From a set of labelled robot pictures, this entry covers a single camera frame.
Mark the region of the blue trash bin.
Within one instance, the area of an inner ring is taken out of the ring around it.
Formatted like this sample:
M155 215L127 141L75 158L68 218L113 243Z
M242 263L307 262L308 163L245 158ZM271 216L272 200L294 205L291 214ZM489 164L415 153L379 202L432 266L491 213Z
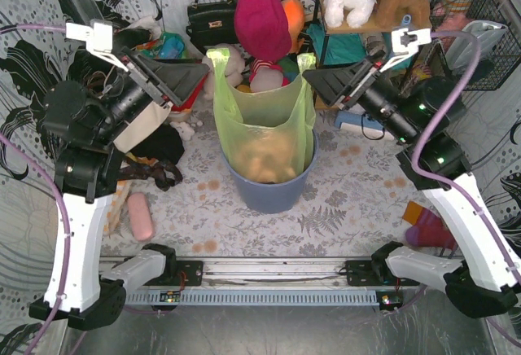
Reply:
M307 169L298 177L288 182L277 184L258 183L246 179L233 170L224 153L221 153L221 157L230 172L241 200L247 207L263 214L276 214L286 212L293 208L297 200L301 197L308 175L317 163L318 146L318 134L314 129L313 156Z

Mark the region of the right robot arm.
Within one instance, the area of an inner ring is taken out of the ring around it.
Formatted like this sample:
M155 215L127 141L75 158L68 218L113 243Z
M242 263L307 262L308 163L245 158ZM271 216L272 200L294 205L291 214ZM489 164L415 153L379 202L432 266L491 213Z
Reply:
M447 134L464 112L457 85L445 77L417 83L407 98L380 77L381 64L364 59L304 73L322 101L359 105L402 145L404 175L434 205L462 259L450 260L390 242L371 257L373 277L385 284L421 283L443 292L469 318L512 309L520 291L520 259L487 209L471 165Z

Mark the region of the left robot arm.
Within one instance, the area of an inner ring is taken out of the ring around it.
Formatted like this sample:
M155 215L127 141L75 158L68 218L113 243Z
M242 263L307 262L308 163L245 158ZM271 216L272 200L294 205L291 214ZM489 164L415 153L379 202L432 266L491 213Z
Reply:
M77 81L61 81L46 93L44 129L63 140L55 160L59 231L45 295L29 308L32 318L64 319L79 331L114 323L126 296L156 278L177 278L176 252L155 243L99 273L103 223L116 193L126 147L116 140L131 125L151 134L158 121L147 110L182 105L208 75L208 65L165 63L123 48L116 55L121 86L97 99Z

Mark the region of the green trash bag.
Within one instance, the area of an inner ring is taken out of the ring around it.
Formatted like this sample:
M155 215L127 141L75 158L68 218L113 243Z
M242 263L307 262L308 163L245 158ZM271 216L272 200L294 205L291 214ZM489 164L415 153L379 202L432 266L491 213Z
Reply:
M230 166L234 169L230 157L242 143L286 133L295 139L302 152L304 172L313 156L315 109L313 90L302 73L314 69L315 56L307 53L297 57L300 72L289 85L249 94L227 83L225 67L229 55L225 48L207 51L215 73L213 114L221 149Z

